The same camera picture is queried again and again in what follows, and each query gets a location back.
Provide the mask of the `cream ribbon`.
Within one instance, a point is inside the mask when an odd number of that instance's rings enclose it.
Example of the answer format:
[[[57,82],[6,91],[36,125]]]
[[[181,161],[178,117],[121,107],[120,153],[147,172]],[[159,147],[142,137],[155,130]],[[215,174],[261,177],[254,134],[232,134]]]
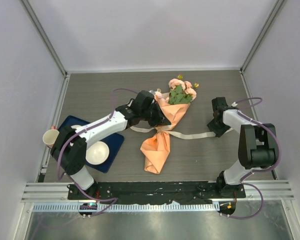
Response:
[[[142,127],[132,126],[131,129],[133,131],[139,132],[139,133],[149,133],[152,130],[157,130],[158,132],[159,131],[165,132],[165,133],[168,133],[168,134],[170,134],[170,135],[172,135],[176,138],[183,139],[183,140],[195,140],[195,139],[204,139],[204,138],[216,137],[216,134],[214,132],[211,132],[211,131],[210,132],[203,132],[203,133],[196,133],[196,134],[183,134],[181,132],[171,131],[169,129],[169,126],[159,127],[158,129],[154,128],[154,127],[142,128]]]

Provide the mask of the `kraft wrapping paper sheet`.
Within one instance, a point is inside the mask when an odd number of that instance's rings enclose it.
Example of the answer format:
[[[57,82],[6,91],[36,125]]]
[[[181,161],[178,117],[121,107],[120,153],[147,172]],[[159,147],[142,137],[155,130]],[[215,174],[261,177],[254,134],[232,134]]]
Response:
[[[168,104],[158,96],[154,99],[170,121],[170,125],[156,127],[156,133],[142,143],[140,150],[145,156],[144,170],[160,174],[171,151],[170,130],[175,128],[191,104]]]

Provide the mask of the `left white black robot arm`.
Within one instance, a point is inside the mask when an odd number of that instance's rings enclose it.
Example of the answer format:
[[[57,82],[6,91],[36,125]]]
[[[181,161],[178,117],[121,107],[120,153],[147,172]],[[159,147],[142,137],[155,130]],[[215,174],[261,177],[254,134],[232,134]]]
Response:
[[[79,194],[90,200],[97,192],[96,181],[86,168],[86,152],[93,144],[104,138],[146,121],[151,127],[168,126],[171,122],[161,110],[153,91],[142,90],[124,105],[113,106],[112,112],[78,129],[63,127],[53,144],[50,154],[57,162],[60,180],[63,169],[77,185]]]

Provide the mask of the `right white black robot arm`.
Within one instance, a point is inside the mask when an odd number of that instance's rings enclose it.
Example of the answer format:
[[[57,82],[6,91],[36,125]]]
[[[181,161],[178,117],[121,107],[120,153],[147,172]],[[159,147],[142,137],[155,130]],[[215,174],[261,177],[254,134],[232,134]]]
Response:
[[[215,184],[220,197],[232,197],[252,174],[271,172],[279,164],[282,150],[273,124],[248,117],[236,102],[228,105],[225,97],[216,97],[211,104],[213,119],[208,129],[218,138],[230,129],[239,134],[238,160],[219,174]]]

